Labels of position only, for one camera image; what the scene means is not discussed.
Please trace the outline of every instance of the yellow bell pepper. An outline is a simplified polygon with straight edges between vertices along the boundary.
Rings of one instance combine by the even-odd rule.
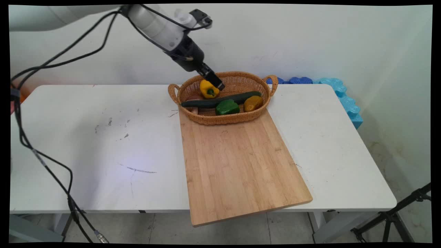
[[[219,89],[205,79],[199,84],[199,89],[207,99],[215,98],[219,94]]]
[[[245,110],[245,112],[251,112],[262,106],[263,106],[263,98],[260,96],[252,96],[248,98],[243,104],[243,110]]]

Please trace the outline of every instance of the cable connector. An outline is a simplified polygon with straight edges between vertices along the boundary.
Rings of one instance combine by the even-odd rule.
[[[104,235],[102,235],[100,232],[98,232],[98,230],[95,230],[93,233],[97,236],[97,238],[99,239],[99,241],[101,243],[104,243],[104,244],[109,243],[109,241],[106,239],[106,237],[104,237]]]
[[[20,100],[20,90],[11,88],[11,101],[14,101],[17,98]]]

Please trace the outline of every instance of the orange object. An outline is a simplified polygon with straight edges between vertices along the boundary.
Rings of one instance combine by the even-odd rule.
[[[27,96],[23,96],[22,92],[20,91],[20,104],[22,104],[26,100]],[[14,112],[14,102],[11,102],[11,114]]]
[[[259,96],[252,96],[248,98],[245,103],[243,104],[243,110],[245,112],[251,112],[253,110],[256,110],[263,105],[263,98]]]

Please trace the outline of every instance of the blue foam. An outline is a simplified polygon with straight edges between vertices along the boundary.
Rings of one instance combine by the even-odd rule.
[[[312,83],[312,80],[307,77],[302,78],[296,78],[292,77],[288,82],[285,82],[287,84],[310,84]]]
[[[361,123],[363,123],[363,119],[361,118],[361,116],[359,114],[357,114],[354,118],[351,118],[352,124],[354,124],[354,127],[356,129],[358,129],[361,125]]]
[[[314,83],[324,83],[330,85],[334,89],[338,97],[343,97],[343,94],[345,94],[347,90],[347,88],[343,85],[343,81],[341,81],[340,79],[321,78]]]
[[[284,83],[284,80],[283,80],[283,79],[281,79],[281,78],[279,78],[279,77],[277,77],[277,79],[279,80],[279,84],[283,84],[283,83]],[[267,84],[273,84],[273,81],[271,80],[271,78],[268,78],[268,79],[266,80],[266,83],[267,83]]]
[[[363,119],[360,116],[360,107],[355,105],[355,100],[346,95],[347,88],[343,85],[343,81],[336,78],[321,78],[318,81],[312,81],[307,77],[297,78],[292,77],[289,81],[283,81],[283,79],[279,79],[279,84],[310,84],[310,83],[323,83],[328,84],[334,89],[335,94],[337,95],[340,103],[342,104],[344,110],[351,119],[352,124],[356,129],[360,127],[363,123]],[[266,81],[267,84],[272,84],[273,81],[268,78]]]
[[[355,100],[346,95],[347,88],[343,85],[343,82],[340,79],[328,79],[322,78],[314,83],[323,83],[328,84],[334,89],[335,94],[337,95],[340,103],[343,105],[344,110],[351,119],[352,124],[356,129],[358,129],[363,123],[363,119],[360,116],[360,107],[355,105]]]

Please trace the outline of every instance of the black tripod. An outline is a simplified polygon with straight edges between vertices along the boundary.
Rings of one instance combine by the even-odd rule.
[[[412,242],[411,237],[406,232],[406,229],[405,229],[403,223],[398,218],[398,215],[396,213],[414,201],[417,201],[417,202],[422,202],[423,200],[432,201],[432,197],[427,195],[427,193],[429,191],[431,191],[430,184],[431,183],[428,183],[426,186],[413,191],[408,197],[404,198],[399,203],[397,203],[396,207],[394,207],[393,209],[391,209],[387,212],[379,212],[378,217],[376,217],[372,221],[368,222],[366,225],[362,226],[360,229],[353,228],[351,230],[351,232],[353,232],[355,234],[355,236],[357,237],[357,239],[360,242],[366,242],[366,240],[363,238],[362,234],[364,232],[366,232],[367,230],[373,228],[374,226],[380,224],[384,220],[386,220],[385,232],[383,234],[383,242],[387,242],[387,240],[389,238],[390,224],[392,222],[395,225],[396,230],[400,234],[403,242]]]

